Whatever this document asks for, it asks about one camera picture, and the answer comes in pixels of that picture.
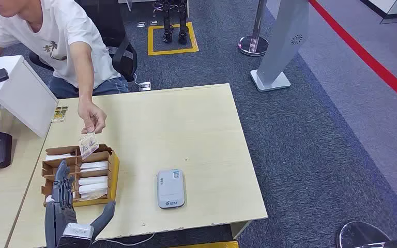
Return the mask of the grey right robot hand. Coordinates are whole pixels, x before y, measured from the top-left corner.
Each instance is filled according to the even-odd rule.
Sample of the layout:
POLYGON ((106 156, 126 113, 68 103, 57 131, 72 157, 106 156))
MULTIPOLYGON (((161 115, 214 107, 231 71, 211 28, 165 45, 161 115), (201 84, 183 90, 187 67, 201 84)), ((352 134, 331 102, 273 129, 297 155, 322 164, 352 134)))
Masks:
POLYGON ((44 232, 47 247, 91 247, 115 213, 116 202, 107 203, 101 215, 91 224, 77 223, 73 207, 70 168, 62 160, 54 176, 52 200, 46 203, 44 232))

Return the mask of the person's hand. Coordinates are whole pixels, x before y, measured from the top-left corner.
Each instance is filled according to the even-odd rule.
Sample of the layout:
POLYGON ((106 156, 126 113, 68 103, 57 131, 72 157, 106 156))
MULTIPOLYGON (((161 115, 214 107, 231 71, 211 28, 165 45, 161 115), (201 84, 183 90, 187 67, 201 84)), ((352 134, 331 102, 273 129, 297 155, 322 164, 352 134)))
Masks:
POLYGON ((81 134, 99 134, 106 127, 107 114, 91 100, 79 100, 78 115, 84 122, 81 134))

